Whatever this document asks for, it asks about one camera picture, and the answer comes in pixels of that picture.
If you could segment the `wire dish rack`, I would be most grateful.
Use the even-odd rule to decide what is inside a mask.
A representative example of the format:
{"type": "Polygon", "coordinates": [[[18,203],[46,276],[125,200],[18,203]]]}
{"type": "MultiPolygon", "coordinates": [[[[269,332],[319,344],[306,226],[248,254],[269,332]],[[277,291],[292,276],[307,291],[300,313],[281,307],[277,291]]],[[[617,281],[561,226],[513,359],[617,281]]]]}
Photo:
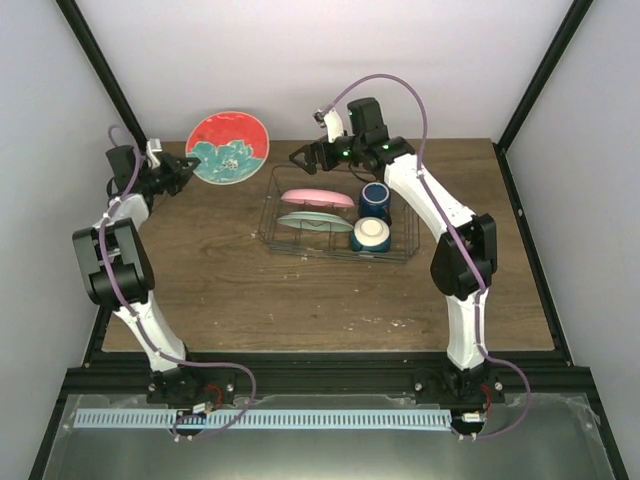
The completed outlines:
{"type": "Polygon", "coordinates": [[[258,236],[270,249],[291,255],[341,260],[405,263],[420,249],[420,220],[395,193],[390,204],[390,240],[386,252],[354,251],[348,226],[359,219],[358,207],[314,206],[284,199],[287,192],[316,189],[336,192],[359,201],[364,183],[347,170],[313,176],[293,165],[272,169],[258,236]]]}

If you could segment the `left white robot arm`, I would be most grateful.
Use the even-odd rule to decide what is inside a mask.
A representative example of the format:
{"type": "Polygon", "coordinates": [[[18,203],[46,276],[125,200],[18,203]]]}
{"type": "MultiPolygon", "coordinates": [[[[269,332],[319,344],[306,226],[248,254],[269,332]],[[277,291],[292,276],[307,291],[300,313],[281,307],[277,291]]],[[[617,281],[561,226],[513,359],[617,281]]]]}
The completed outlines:
{"type": "Polygon", "coordinates": [[[84,288],[90,300],[115,314],[142,346],[154,374],[173,374],[170,393],[181,403],[196,402],[204,392],[203,377],[180,369],[187,349],[168,326],[156,299],[155,278],[139,236],[157,196],[174,196],[192,178],[197,159],[164,150],[158,139],[147,141],[145,157],[132,146],[106,152],[113,171],[109,201],[101,220],[72,235],[84,288]]]}

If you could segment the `pink top plate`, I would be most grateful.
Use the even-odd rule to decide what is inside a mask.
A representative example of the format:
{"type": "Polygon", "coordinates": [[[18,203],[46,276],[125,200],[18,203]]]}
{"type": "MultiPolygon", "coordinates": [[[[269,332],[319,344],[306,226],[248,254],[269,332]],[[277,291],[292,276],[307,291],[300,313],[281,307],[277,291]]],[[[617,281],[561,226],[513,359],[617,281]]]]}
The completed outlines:
{"type": "Polygon", "coordinates": [[[353,208],[355,206],[349,196],[323,189],[291,189],[284,192],[280,199],[290,204],[316,207],[353,208]]]}

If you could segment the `dark blue mug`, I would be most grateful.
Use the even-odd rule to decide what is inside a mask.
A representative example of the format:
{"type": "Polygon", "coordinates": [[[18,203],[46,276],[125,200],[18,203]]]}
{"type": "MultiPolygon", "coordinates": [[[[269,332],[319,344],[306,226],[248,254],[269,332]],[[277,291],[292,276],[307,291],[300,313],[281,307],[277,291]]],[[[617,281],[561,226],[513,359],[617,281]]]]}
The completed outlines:
{"type": "Polygon", "coordinates": [[[370,182],[362,187],[358,201],[358,215],[360,218],[378,218],[391,226],[390,206],[391,192],[384,183],[370,182]]]}

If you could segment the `teal white bowl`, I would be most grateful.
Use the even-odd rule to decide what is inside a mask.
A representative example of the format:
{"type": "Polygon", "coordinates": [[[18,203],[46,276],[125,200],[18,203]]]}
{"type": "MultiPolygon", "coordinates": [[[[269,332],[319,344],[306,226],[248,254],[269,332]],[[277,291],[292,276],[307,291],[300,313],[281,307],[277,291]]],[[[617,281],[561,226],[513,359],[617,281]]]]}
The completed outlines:
{"type": "Polygon", "coordinates": [[[382,219],[360,218],[350,233],[349,243],[356,252],[386,253],[391,246],[390,228],[382,219]]]}

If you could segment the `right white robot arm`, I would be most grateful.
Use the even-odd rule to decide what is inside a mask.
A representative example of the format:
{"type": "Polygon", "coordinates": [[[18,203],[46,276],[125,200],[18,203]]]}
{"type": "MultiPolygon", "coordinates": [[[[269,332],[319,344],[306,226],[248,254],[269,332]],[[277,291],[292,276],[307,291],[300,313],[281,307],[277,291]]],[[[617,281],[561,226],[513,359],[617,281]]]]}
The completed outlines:
{"type": "Polygon", "coordinates": [[[340,164],[361,166],[399,195],[431,232],[436,250],[430,273],[445,296],[449,322],[447,356],[457,369],[444,378],[447,396],[458,403],[472,399],[480,380],[472,370],[486,359],[485,306],[497,270],[497,227],[489,214],[463,205],[428,171],[416,149],[403,137],[390,137],[379,102],[373,97],[348,105],[349,129],[333,108],[315,112],[326,133],[290,154],[290,161],[310,175],[340,164]]]}

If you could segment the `mint green plate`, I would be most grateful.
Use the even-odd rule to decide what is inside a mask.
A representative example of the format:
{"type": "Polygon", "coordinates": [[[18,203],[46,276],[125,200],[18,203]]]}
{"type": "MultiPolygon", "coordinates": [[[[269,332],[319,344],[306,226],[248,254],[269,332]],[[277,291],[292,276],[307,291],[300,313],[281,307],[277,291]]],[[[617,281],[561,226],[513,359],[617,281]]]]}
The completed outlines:
{"type": "Polygon", "coordinates": [[[353,225],[338,215],[313,212],[295,211],[277,219],[279,225],[316,232],[345,233],[353,230],[353,225]]]}

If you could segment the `pink plate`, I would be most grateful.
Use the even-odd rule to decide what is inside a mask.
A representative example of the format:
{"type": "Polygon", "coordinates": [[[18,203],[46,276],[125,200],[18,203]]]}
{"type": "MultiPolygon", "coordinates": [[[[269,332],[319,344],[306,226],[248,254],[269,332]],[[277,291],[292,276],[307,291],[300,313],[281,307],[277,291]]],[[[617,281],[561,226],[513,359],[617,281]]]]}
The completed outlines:
{"type": "Polygon", "coordinates": [[[284,192],[280,199],[290,204],[316,207],[353,208],[355,206],[349,196],[323,189],[291,189],[284,192]]]}
{"type": "Polygon", "coordinates": [[[253,115],[223,111],[202,120],[185,144],[185,156],[198,160],[194,174],[202,181],[227,186],[244,182],[265,164],[270,139],[253,115]]]}

